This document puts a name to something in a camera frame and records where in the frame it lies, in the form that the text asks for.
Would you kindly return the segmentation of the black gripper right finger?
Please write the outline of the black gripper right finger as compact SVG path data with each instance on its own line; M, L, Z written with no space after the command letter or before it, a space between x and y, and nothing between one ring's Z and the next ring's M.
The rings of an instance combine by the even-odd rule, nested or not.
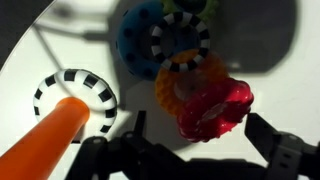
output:
M249 113L245 136L268 162L263 180L320 180L320 145L307 144L300 137L276 130L257 113Z

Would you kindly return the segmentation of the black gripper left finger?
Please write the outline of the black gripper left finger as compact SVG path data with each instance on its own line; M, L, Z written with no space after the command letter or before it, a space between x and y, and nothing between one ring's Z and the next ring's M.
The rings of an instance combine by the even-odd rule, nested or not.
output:
M87 138L65 180L109 180L122 172L129 180L179 180L187 177L185 162L161 144L144 136L146 112L139 111L134 129L110 141L102 136Z

